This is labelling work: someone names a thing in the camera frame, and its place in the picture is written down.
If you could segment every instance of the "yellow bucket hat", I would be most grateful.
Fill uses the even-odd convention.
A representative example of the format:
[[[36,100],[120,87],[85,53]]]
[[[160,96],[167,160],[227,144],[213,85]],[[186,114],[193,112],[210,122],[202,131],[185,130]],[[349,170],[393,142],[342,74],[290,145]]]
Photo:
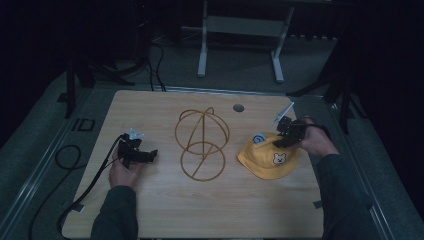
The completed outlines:
[[[247,140],[237,158],[257,177],[282,178],[296,168],[300,156],[300,149],[277,148],[272,144],[282,138],[270,132],[255,134]]]

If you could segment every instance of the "metal frame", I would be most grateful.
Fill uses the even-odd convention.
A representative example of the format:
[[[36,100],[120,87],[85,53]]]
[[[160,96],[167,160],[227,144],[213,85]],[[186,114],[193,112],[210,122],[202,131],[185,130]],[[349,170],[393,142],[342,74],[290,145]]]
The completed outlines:
[[[294,7],[290,7],[285,21],[259,20],[232,18],[221,16],[208,16],[208,0],[203,1],[203,27],[202,27],[202,48],[200,50],[199,68],[197,75],[206,75],[206,62],[208,55],[207,34],[208,32],[221,32],[245,35],[259,35],[268,37],[278,37],[277,48],[271,51],[271,60],[274,67],[275,80],[278,83],[284,81],[281,69],[280,54],[284,40],[290,26]]]

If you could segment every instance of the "controller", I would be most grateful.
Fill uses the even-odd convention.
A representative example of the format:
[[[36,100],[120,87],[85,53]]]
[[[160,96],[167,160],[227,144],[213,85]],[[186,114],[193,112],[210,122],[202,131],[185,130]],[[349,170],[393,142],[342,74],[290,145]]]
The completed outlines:
[[[141,139],[130,139],[127,133],[124,133],[119,141],[118,157],[123,158],[122,164],[129,168],[131,162],[149,163],[153,162],[158,150],[143,152],[139,150]]]
[[[331,140],[330,132],[325,126],[313,124],[307,124],[301,119],[292,121],[291,118],[284,116],[278,122],[277,130],[280,132],[279,136],[283,136],[282,139],[274,141],[274,146],[278,148],[286,148],[293,146],[294,144],[300,142],[305,138],[306,128],[308,126],[314,126],[322,129],[327,137]]]

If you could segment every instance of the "table top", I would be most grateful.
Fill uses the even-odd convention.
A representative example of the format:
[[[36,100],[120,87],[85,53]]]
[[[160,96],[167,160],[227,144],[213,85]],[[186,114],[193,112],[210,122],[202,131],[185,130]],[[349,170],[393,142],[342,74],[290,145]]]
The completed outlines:
[[[236,104],[242,105],[244,111],[235,111]],[[252,135],[276,132],[272,122],[289,104],[290,100],[284,96],[118,91],[75,199],[92,181],[114,140],[133,128],[145,134],[140,150],[159,150],[155,162],[142,169],[135,187],[139,237],[321,237],[323,212],[313,204],[320,200],[319,187],[305,151],[301,150],[296,169],[276,180],[256,177],[236,157]],[[182,170],[183,148],[175,135],[183,143],[188,141],[196,123],[186,118],[178,124],[182,112],[205,111],[209,107],[229,128],[228,143],[222,148],[225,167],[213,180],[195,181]],[[295,118],[294,110],[287,116]],[[204,140],[223,145],[225,137],[221,127],[208,120],[201,121],[200,125],[202,131],[195,131],[194,135],[202,133],[206,136]],[[196,176],[216,175],[223,162],[219,151],[218,155],[217,161],[209,161]],[[185,166],[193,167],[192,161],[186,158],[190,156],[184,154]],[[83,200],[84,210],[69,213],[63,227],[64,236],[90,236],[91,226],[110,189],[108,173],[106,169]]]

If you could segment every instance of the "person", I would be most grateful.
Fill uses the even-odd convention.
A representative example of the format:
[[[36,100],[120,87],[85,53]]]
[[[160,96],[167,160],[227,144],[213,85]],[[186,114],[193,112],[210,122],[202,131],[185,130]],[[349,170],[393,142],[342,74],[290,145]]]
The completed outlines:
[[[113,152],[112,158],[118,159],[118,148]],[[142,163],[136,163],[127,169],[120,160],[112,163],[109,172],[111,189],[94,220],[91,239],[137,239],[138,221],[134,186],[142,167]]]
[[[314,123],[310,117],[303,121]],[[324,211],[322,239],[381,239],[370,213],[372,199],[326,133],[318,127],[307,127],[304,139],[295,147],[321,157],[316,174]]]
[[[314,123],[310,117],[303,120]],[[348,161],[325,132],[319,127],[308,126],[304,139],[293,147],[321,157],[317,177],[324,211],[322,239],[380,239],[369,211],[371,198],[356,182]],[[133,169],[125,168],[119,161],[113,163],[109,174],[111,190],[94,221],[92,239],[137,239],[136,194],[132,188],[141,168],[140,163]]]

